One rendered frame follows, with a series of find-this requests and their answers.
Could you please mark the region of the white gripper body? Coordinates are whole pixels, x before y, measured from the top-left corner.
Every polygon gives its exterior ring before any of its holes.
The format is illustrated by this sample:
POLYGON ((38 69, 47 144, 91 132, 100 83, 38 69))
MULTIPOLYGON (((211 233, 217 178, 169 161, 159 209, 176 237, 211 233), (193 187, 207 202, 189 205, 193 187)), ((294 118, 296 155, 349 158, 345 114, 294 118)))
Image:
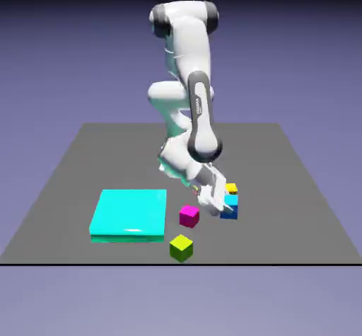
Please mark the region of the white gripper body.
POLYGON ((197 200, 212 216, 219 216, 225 205, 226 178, 215 168, 202 168, 197 174, 200 190, 197 200))

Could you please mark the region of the small dark blue cube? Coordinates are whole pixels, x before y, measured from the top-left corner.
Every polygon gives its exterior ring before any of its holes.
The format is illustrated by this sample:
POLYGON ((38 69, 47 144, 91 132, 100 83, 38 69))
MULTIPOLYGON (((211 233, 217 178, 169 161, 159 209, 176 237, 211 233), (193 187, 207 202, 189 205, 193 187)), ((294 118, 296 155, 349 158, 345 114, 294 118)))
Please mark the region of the small dark blue cube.
POLYGON ((227 205, 223 207, 223 211, 220 213, 222 219, 237 219, 238 218, 238 206, 227 205))

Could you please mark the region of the small magenta cube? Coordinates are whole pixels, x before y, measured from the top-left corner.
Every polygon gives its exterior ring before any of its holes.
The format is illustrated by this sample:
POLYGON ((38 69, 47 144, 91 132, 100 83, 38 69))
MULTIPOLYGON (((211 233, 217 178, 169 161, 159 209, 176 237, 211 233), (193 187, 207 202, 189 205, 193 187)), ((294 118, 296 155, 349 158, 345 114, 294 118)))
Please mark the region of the small magenta cube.
POLYGON ((194 228, 199 222, 199 208, 186 204, 179 212, 179 222, 181 226, 194 228))

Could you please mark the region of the small lime green cube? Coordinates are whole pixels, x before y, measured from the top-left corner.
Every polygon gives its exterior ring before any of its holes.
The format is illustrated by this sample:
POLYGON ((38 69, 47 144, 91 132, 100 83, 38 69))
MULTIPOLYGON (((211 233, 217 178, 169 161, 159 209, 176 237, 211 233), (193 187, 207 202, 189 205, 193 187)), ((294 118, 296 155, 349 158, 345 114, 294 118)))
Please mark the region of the small lime green cube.
POLYGON ((180 234, 170 241, 170 256, 178 262, 185 262, 193 256, 194 242, 180 234))

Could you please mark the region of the large cyan box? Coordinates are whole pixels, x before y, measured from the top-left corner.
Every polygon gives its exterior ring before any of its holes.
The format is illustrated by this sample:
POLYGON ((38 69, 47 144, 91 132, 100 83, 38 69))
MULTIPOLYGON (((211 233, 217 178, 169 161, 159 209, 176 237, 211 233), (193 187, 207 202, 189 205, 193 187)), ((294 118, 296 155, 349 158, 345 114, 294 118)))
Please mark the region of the large cyan box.
POLYGON ((100 193, 89 226, 94 243, 162 243, 167 190, 119 189, 100 193))

